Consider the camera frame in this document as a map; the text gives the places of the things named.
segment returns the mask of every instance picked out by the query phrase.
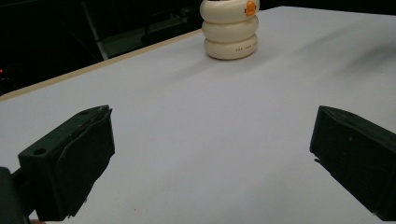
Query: stacked rings toy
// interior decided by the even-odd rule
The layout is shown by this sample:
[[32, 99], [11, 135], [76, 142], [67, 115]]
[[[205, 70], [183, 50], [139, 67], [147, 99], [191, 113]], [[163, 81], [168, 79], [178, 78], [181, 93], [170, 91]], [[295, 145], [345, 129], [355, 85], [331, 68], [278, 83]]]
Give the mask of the stacked rings toy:
[[257, 48], [259, 7], [260, 0], [204, 0], [200, 12], [206, 53], [222, 60], [251, 54]]

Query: white table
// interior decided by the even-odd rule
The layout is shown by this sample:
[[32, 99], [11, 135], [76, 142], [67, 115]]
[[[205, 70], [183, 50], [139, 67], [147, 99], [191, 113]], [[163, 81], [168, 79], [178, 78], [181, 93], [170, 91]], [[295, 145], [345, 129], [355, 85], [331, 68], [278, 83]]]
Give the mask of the white table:
[[0, 164], [15, 171], [44, 134], [110, 105], [116, 155], [64, 223], [382, 223], [309, 143], [319, 105], [396, 132], [396, 18], [278, 7], [259, 20], [243, 60], [207, 57], [195, 32], [0, 98]]

